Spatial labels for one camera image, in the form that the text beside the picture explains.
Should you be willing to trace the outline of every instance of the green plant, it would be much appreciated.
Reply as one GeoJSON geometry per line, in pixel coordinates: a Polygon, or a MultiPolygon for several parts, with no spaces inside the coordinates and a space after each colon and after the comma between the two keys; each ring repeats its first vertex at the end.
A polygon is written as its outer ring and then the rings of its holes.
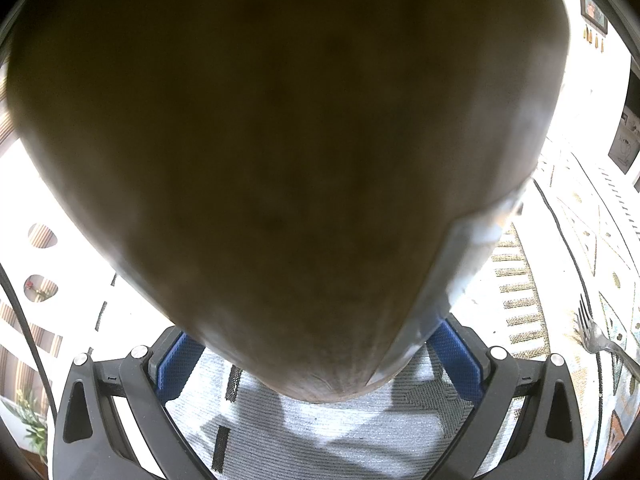
{"type": "Polygon", "coordinates": [[[27,438],[31,441],[31,447],[40,456],[42,463],[47,463],[47,421],[34,409],[35,398],[31,390],[23,393],[16,391],[16,406],[5,402],[6,408],[18,417],[27,426],[27,438]]]}

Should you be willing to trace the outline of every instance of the metal bolt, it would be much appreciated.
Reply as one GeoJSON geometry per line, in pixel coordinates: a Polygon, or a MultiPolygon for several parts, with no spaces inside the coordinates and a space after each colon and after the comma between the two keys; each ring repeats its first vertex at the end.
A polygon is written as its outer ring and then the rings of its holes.
{"type": "Polygon", "coordinates": [[[564,358],[560,354],[551,354],[551,362],[556,366],[562,366],[564,364],[564,358]]]}
{"type": "Polygon", "coordinates": [[[491,356],[494,359],[498,359],[499,361],[502,361],[503,359],[507,358],[507,351],[501,346],[494,346],[493,348],[491,348],[490,352],[491,352],[491,356]]]}
{"type": "Polygon", "coordinates": [[[144,357],[146,355],[148,350],[149,350],[149,348],[147,348],[144,345],[134,346],[133,350],[131,351],[131,357],[135,357],[136,359],[140,359],[141,357],[144,357]]]}
{"type": "Polygon", "coordinates": [[[76,357],[74,357],[74,364],[76,366],[81,366],[86,362],[87,356],[85,353],[82,354],[78,354],[76,357]]]}

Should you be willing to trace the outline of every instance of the picture frame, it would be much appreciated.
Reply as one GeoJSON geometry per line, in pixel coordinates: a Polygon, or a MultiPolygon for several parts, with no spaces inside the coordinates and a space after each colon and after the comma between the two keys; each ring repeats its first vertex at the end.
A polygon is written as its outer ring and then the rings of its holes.
{"type": "Polygon", "coordinates": [[[609,20],[593,0],[580,0],[580,13],[604,36],[609,31],[609,20]]]}

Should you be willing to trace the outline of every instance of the fork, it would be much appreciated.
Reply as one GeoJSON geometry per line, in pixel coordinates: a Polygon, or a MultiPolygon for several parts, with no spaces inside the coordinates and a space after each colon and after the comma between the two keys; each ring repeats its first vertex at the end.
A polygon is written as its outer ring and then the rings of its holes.
{"type": "Polygon", "coordinates": [[[589,314],[582,295],[580,295],[580,308],[578,309],[578,327],[580,329],[582,346],[584,346],[587,352],[595,354],[596,352],[606,350],[607,352],[617,355],[636,378],[636,381],[640,381],[640,365],[629,357],[619,344],[604,335],[602,329],[593,320],[591,314],[589,314]]]}

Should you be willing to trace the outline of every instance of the cutout hole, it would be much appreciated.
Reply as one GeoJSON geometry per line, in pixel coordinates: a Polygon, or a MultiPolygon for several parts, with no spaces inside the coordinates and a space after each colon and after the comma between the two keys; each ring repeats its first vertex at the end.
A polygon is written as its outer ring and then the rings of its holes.
{"type": "Polygon", "coordinates": [[[569,402],[566,398],[566,390],[562,381],[556,381],[545,433],[549,438],[562,440],[563,442],[571,442],[574,439],[574,430],[571,427],[571,416],[569,414],[569,402]]]}
{"type": "Polygon", "coordinates": [[[24,282],[24,295],[32,303],[47,301],[57,292],[58,286],[39,274],[32,274],[24,282]]]}
{"type": "Polygon", "coordinates": [[[81,381],[74,384],[69,399],[69,409],[65,420],[65,429],[62,438],[67,444],[89,438],[94,434],[89,420],[89,411],[86,407],[84,385],[81,381]]]}
{"type": "Polygon", "coordinates": [[[58,237],[44,224],[34,224],[27,233],[29,243],[39,249],[47,249],[58,243],[58,237]]]}

